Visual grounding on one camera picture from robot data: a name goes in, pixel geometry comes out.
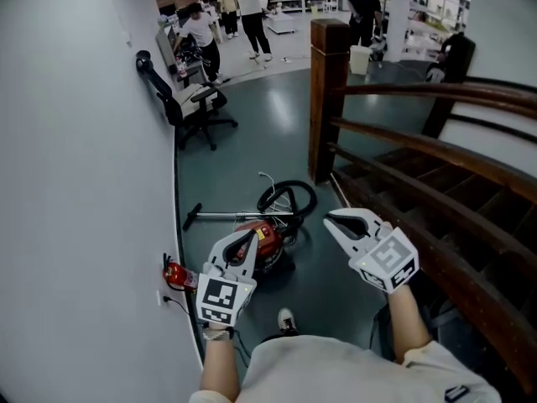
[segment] wooden stair railing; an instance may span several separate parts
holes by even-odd
[[[420,251],[423,271],[496,349],[527,395],[537,393],[537,180],[523,171],[432,137],[341,118],[349,94],[441,97],[537,120],[537,90],[510,82],[346,86],[348,27],[311,26],[312,180],[333,175],[354,207],[401,227]],[[451,115],[483,129],[537,143],[515,128]],[[337,144],[340,129],[402,145],[358,157]],[[335,155],[351,163],[333,169]]]

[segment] white wall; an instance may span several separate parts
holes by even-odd
[[[158,307],[176,254],[173,132],[140,80],[154,0],[0,0],[0,392],[184,402],[200,368]],[[125,43],[128,31],[133,47]]]
[[[537,86],[537,0],[472,0],[466,35],[476,42],[469,76]],[[492,109],[457,104],[454,113],[537,135],[537,122]],[[488,128],[448,121],[440,139],[508,163],[537,177],[537,146]]]

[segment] gray floor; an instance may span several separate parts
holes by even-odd
[[[402,66],[372,64],[369,74],[351,76],[349,83],[415,82],[420,75]],[[307,174],[310,71],[268,76],[222,88],[228,104],[220,118],[239,122],[238,128],[211,130],[218,145],[211,152],[202,136],[192,139],[179,160],[181,221],[197,203],[207,212],[255,210],[269,180],[299,179]],[[387,124],[418,133],[431,101],[402,97],[348,97],[345,118]],[[376,155],[393,145],[355,133],[342,133],[340,143],[360,154]],[[322,225],[326,212],[340,204],[328,185],[317,186],[319,204],[305,219],[296,245],[288,252],[296,270],[269,282],[253,295],[237,324],[252,350],[263,338],[278,332],[279,308],[291,308],[301,333],[339,338],[368,345],[372,319],[384,304],[383,294],[364,284],[347,266],[348,258]],[[196,271],[212,245],[233,230],[233,222],[196,221],[184,233],[185,260]]]

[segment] power cord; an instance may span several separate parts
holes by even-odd
[[[172,299],[171,297],[168,297],[168,296],[163,296],[162,297],[162,301],[164,303],[168,303],[169,301],[172,301],[176,304],[178,304],[180,306],[180,308],[183,310],[183,312],[188,315],[190,318],[192,318],[192,320],[198,324],[198,325],[203,325],[204,323],[203,322],[200,322],[200,321],[197,321],[196,318],[191,315],[186,309],[185,307],[182,305],[182,303],[179,303],[177,300],[174,300]],[[238,341],[239,343],[241,344],[242,346],[242,350],[244,351],[244,353],[246,354],[246,356],[251,359],[252,358],[252,354],[250,354],[250,352],[246,349],[246,345],[244,344],[244,342],[242,341],[242,338],[241,338],[241,333],[238,331],[238,330],[235,330],[235,334],[237,334],[237,338],[238,338]],[[244,366],[246,368],[249,367],[249,363],[247,363],[246,359],[244,358],[244,354],[242,353],[241,349],[237,346],[234,346],[234,348],[238,351],[239,355],[241,356],[241,360],[242,360],[242,363],[244,364]]]

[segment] black office chair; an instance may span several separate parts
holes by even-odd
[[[179,104],[175,99],[172,89],[169,87],[169,85],[154,70],[153,61],[151,61],[151,54],[147,50],[141,50],[136,54],[136,68],[138,73],[140,73],[142,76],[145,76],[156,88],[157,97],[162,100],[162,103],[164,104],[164,110],[166,117],[168,118],[168,122],[177,128],[184,128],[188,130],[186,134],[180,138],[178,145],[179,149],[184,149],[186,141],[201,131],[207,138],[207,141],[211,146],[211,150],[214,151],[216,150],[216,145],[212,143],[212,139],[207,131],[207,127],[210,127],[211,125],[228,123],[233,127],[238,126],[238,122],[234,119],[209,119],[211,115],[218,115],[217,109],[227,103],[226,96],[224,96],[220,90],[216,89],[211,83],[201,85],[210,87],[208,90],[205,90],[200,94],[194,93],[191,97],[186,98],[186,100],[190,102],[188,103],[188,106],[191,106],[191,103],[199,103],[199,109],[187,114],[183,118],[181,104]],[[212,98],[211,101],[207,103],[207,98],[214,96],[214,94],[216,94],[216,98]]]

